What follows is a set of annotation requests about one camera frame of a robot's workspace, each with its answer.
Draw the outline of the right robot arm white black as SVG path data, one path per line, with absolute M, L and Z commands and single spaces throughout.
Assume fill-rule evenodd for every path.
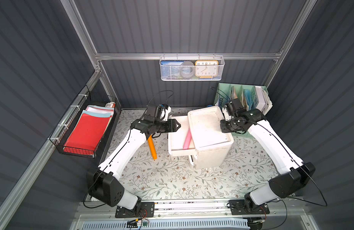
M 315 166 L 305 163 L 281 140 L 259 109 L 246 110 L 239 99 L 226 103 L 220 121 L 223 133 L 249 133 L 271 158 L 278 176 L 245 195 L 248 211 L 277 198 L 287 198 L 312 179 Z

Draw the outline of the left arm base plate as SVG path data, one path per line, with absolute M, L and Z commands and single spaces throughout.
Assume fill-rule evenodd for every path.
M 117 206 L 115 218 L 151 218 L 154 211 L 155 202 L 140 202 L 133 209 Z

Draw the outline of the white plastic drawer cabinet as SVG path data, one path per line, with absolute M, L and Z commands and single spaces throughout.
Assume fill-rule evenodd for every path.
M 189 157 L 194 170 L 219 167 L 228 155 L 234 138 L 223 133 L 220 121 L 224 115 L 218 106 L 188 112 L 189 130 L 196 153 Z

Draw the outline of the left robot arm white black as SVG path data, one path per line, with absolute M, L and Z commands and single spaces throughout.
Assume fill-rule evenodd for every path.
M 168 117 L 171 110 L 167 104 L 148 105 L 143 115 L 130 124 L 125 138 L 115 151 L 95 172 L 87 174 L 86 195 L 110 207 L 118 206 L 138 214 L 142 199 L 125 190 L 119 179 L 127 163 L 150 137 L 179 130 L 181 124 L 176 119 Z

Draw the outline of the white pulled out drawer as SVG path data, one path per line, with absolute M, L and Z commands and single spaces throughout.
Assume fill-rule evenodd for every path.
M 189 129 L 188 116 L 174 116 L 171 119 L 176 119 L 181 124 L 177 132 L 168 133 L 168 153 L 171 157 L 196 155 L 196 149 L 191 140 L 189 148 L 184 150 L 183 145 Z

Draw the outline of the pink toy microphone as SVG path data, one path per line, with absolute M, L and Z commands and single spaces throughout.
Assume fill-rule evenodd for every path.
M 191 135 L 190 128 L 189 128 L 188 131 L 187 131 L 187 135 L 186 135 L 184 144 L 183 144 L 183 150 L 189 149 L 191 140 L 192 140 L 192 135 Z

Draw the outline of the orange toy microphone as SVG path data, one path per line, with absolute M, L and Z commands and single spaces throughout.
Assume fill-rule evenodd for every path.
M 157 159 L 157 152 L 156 152 L 156 149 L 155 149 L 153 138 L 150 136 L 147 141 L 148 141 L 148 145 L 149 145 L 149 148 L 150 148 L 150 152 L 151 152 L 152 158 L 154 160 L 156 160 Z

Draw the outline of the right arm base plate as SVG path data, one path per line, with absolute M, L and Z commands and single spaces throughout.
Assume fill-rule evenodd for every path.
M 270 210 L 267 204 L 255 205 L 245 199 L 232 199 L 226 204 L 232 215 L 265 215 Z

